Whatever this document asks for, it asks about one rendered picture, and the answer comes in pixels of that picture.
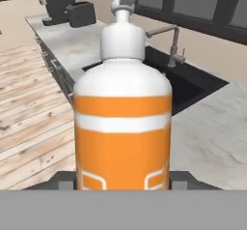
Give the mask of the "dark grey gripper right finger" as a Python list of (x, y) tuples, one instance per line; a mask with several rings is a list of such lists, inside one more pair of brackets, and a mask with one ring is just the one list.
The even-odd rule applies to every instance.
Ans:
[(218, 190), (218, 187), (198, 181), (188, 171), (171, 171), (169, 180), (171, 190)]

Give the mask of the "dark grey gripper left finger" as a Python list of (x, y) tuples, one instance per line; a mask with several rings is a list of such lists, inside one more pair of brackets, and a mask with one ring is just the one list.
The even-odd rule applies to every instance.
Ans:
[(75, 190), (76, 173), (74, 171), (59, 171), (48, 181), (30, 186), (28, 190)]

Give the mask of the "orange and white soap dispenser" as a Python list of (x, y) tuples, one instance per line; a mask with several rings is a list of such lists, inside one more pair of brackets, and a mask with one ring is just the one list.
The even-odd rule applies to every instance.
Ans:
[(144, 64), (146, 33), (130, 22), (135, 1), (112, 2), (115, 22), (101, 32), (101, 64), (74, 85), (81, 190), (169, 187), (172, 86)]

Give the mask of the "black sink basin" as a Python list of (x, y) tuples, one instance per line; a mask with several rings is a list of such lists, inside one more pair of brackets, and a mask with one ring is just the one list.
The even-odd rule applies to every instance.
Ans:
[(174, 68), (152, 47), (143, 60), (110, 57), (87, 70), (74, 87), (83, 114), (99, 117), (176, 115), (228, 84), (187, 63)]

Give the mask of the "dark base cabinet run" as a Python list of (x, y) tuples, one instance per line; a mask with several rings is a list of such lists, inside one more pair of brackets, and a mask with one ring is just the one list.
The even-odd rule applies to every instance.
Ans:
[(35, 35), (35, 40), (41, 48), (41, 56), (47, 69), (56, 80), (69, 103), (72, 103), (73, 79), (38, 35)]

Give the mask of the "grey sink tap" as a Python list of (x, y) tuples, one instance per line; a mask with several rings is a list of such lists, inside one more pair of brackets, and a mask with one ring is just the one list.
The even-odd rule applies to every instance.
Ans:
[(173, 36), (172, 45), (170, 47), (170, 57), (169, 57), (168, 66), (170, 68), (174, 68), (176, 66), (176, 63), (181, 63), (181, 64), (185, 63), (184, 54), (178, 55), (178, 37), (179, 37), (178, 26), (174, 24), (170, 24), (170, 25), (167, 25), (167, 26), (155, 29), (155, 30), (148, 31), (146, 33), (146, 36), (150, 39), (151, 37), (155, 35), (167, 33), (169, 31), (173, 31), (174, 36)]

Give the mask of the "black toaster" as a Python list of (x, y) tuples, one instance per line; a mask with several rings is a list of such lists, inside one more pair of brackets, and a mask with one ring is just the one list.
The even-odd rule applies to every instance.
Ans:
[(96, 24), (95, 6), (91, 2), (83, 1), (69, 4), (66, 7), (69, 25), (72, 28)]

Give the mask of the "black framed window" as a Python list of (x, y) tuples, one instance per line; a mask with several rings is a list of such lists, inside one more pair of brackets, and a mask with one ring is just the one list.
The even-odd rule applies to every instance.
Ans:
[(247, 45), (247, 0), (132, 0), (135, 13)]

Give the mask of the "black coffee machine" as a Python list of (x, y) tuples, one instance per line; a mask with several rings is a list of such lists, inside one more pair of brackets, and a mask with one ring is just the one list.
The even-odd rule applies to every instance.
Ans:
[(75, 0), (39, 0), (41, 5), (45, 5), (48, 17), (42, 20), (44, 26), (51, 26), (66, 23), (68, 17), (66, 7), (73, 4)]

